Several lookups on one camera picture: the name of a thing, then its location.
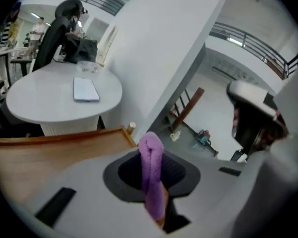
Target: ceiling light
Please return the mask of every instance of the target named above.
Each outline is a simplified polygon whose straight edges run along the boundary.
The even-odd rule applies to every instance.
[[[229,42],[232,42],[234,44],[237,44],[238,46],[241,46],[242,47],[242,43],[239,42],[239,41],[237,41],[237,40],[235,40],[235,39],[233,39],[233,38],[228,38],[228,41]]]
[[[40,16],[36,15],[35,13],[31,13],[34,17],[40,18]]]

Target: white wall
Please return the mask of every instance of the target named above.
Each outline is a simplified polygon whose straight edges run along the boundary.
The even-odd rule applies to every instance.
[[[20,0],[22,4],[47,4],[47,5],[54,5],[58,6],[61,2],[65,0]],[[91,4],[83,2],[83,6],[85,9],[88,10],[88,14],[90,17],[98,18],[108,24],[114,19],[114,16],[111,14],[101,10],[98,7],[95,7]]]
[[[249,68],[256,76],[261,78],[274,93],[279,92],[282,88],[282,79],[267,64],[263,63],[259,58],[245,49],[213,36],[208,36],[205,44],[206,48],[222,53]]]
[[[184,122],[196,132],[209,130],[212,147],[219,151],[218,159],[230,160],[242,147],[232,137],[234,107],[226,95],[226,85],[196,73],[187,87],[190,96],[198,87],[205,92]]]
[[[99,42],[106,31],[108,27],[108,24],[94,18],[94,20],[91,22],[90,26],[88,27],[86,31],[86,35],[88,39],[96,40]]]
[[[290,61],[298,54],[298,29],[283,43],[279,54],[287,61]]]
[[[112,21],[119,31],[105,66],[121,81],[122,100],[103,115],[106,127],[137,123],[138,142],[202,48],[224,0],[131,0]]]
[[[23,19],[19,19],[19,24],[20,24],[21,27],[20,27],[20,30],[19,30],[19,33],[18,33],[18,37],[17,37],[18,43],[16,44],[16,46],[17,47],[23,47],[23,42],[25,40],[25,35],[32,30],[32,28],[34,26],[34,23],[23,20]]]

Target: small bottle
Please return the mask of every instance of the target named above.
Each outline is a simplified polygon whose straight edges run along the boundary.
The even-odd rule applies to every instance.
[[[131,134],[133,133],[135,127],[136,127],[135,122],[131,122],[131,123],[129,124],[129,126],[128,126],[128,128],[127,128],[127,132],[128,132],[129,135],[131,135]]]

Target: wooden handrail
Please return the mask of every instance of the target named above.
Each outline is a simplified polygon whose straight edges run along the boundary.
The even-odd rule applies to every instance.
[[[49,136],[49,137],[29,137],[29,138],[0,138],[1,146],[13,146],[13,145],[34,145],[34,144],[45,144],[55,142],[66,142],[73,141],[76,139],[86,139],[89,137],[101,136],[105,134],[115,133],[122,131],[123,135],[130,142],[130,144],[136,147],[136,144],[127,133],[124,126],[115,129],[102,129],[91,132],[83,132],[78,134],[60,135],[60,136]]]
[[[191,112],[191,110],[194,108],[196,103],[199,101],[200,97],[202,97],[204,92],[205,90],[200,87],[196,90],[193,97],[189,100],[188,104],[186,105],[186,107],[183,109],[180,115],[173,122],[172,131],[176,130],[176,128],[184,121],[184,119],[187,117],[187,115]]]

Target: white round table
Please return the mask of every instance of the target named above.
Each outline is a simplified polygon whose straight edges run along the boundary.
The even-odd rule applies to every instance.
[[[73,99],[74,77],[91,79],[98,102]],[[79,72],[72,63],[55,62],[15,82],[6,97],[7,107],[17,118],[40,124],[45,136],[94,131],[99,115],[118,105],[120,81],[110,71]]]

